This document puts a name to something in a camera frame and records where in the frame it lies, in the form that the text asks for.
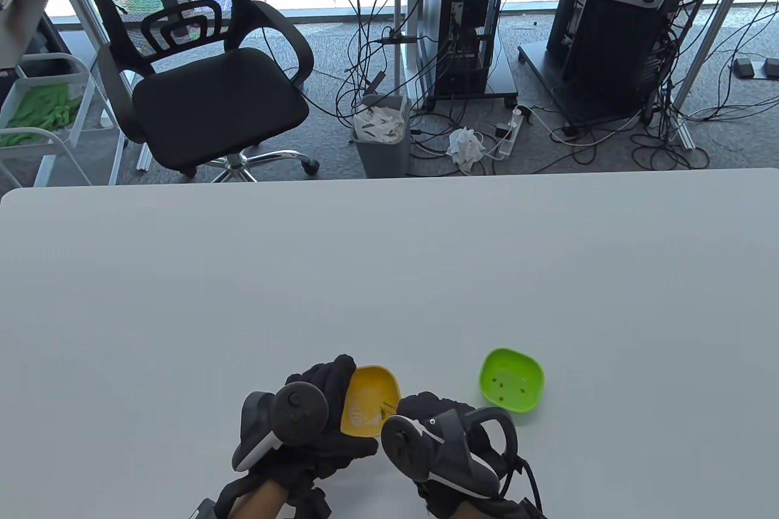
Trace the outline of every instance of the crumpled paper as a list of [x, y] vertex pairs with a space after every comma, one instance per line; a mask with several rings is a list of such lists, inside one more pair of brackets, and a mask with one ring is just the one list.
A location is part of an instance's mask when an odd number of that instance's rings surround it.
[[470, 172], [470, 167], [484, 157], [484, 146], [473, 134], [473, 130], [461, 127], [449, 135], [449, 149], [446, 154], [461, 170]]
[[368, 107], [354, 114], [354, 132], [358, 140], [379, 144], [397, 144], [403, 140], [406, 120], [403, 118], [405, 100], [398, 110], [388, 107]]

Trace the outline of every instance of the black glove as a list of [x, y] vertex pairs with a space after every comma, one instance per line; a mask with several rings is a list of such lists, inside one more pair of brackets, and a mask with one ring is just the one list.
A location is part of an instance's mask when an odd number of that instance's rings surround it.
[[289, 491], [288, 503], [297, 507], [302, 516], [329, 516], [324, 493], [313, 488], [314, 479], [327, 478], [357, 458], [373, 456], [379, 448], [373, 438], [354, 438], [340, 431], [343, 402], [356, 368], [353, 358], [340, 355], [333, 363], [320, 363], [302, 375], [287, 378], [287, 383], [311, 383], [325, 395], [329, 408], [325, 429], [304, 446], [271, 450], [247, 475], [225, 486], [214, 507], [217, 519], [226, 519], [239, 497], [256, 491], [266, 480]]
[[[468, 404], [454, 402], [451, 399], [440, 399], [436, 394], [425, 392], [404, 397], [398, 404], [397, 413], [398, 416], [415, 419], [426, 424], [430, 419], [451, 409], [459, 411], [460, 414], [467, 414], [475, 410]], [[481, 425], [475, 425], [468, 430], [467, 441], [470, 452], [489, 464], [499, 478], [506, 476], [507, 472], [514, 471], [513, 468], [506, 468], [506, 461], [500, 453], [492, 448], [487, 431]], [[517, 457], [517, 463], [518, 472], [521, 473], [522, 469], [525, 468], [528, 470], [528, 476], [532, 476], [526, 461]], [[476, 507], [481, 513], [498, 519], [545, 519], [540, 513], [540, 497], [538, 497], [534, 479], [531, 479], [531, 485], [537, 507], [534, 507], [528, 499], [524, 499], [520, 503], [503, 498], [479, 499], [434, 480], [414, 483], [417, 485], [419, 496], [423, 497], [427, 503], [428, 511], [438, 519], [449, 519], [457, 507], [465, 502]]]

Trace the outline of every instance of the black office chair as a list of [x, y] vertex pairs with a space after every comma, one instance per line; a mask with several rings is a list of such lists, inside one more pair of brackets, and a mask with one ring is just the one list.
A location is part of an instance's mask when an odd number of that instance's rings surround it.
[[[194, 177], [198, 165], [222, 168], [214, 182], [233, 177], [256, 182], [250, 168], [275, 160], [300, 160], [306, 174], [317, 160], [292, 150], [247, 158], [243, 150], [292, 130], [309, 115], [301, 94], [314, 54], [300, 32], [277, 10], [252, 0], [95, 0], [109, 44], [97, 54], [100, 76], [119, 126], [132, 141], [148, 144], [168, 169]], [[298, 57], [288, 79], [264, 52], [240, 48], [253, 30], [281, 32]], [[152, 63], [222, 41], [223, 54], [156, 73]], [[122, 71], [143, 77], [131, 94]]]

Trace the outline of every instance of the trash can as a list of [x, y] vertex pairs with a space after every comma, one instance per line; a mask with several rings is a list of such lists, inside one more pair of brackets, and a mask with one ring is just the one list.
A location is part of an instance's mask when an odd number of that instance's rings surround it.
[[409, 121], [411, 119], [411, 102], [402, 96], [380, 96], [379, 94], [368, 94], [362, 98], [363, 107], [374, 105], [377, 107], [386, 107], [391, 110], [401, 111], [403, 108], [403, 119], [405, 127], [403, 136], [396, 143], [382, 144], [380, 142], [366, 141], [359, 138], [354, 126], [351, 130], [351, 139], [357, 144], [362, 168], [365, 169], [365, 176], [370, 179], [375, 178], [401, 178], [406, 176], [408, 158], [411, 154], [411, 132]]

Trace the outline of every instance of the chair seat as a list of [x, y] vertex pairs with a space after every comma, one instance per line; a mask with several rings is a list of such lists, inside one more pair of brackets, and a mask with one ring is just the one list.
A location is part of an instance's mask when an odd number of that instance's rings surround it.
[[173, 170], [241, 152], [309, 115], [273, 59], [248, 48], [146, 77], [133, 90], [133, 107], [148, 149]]

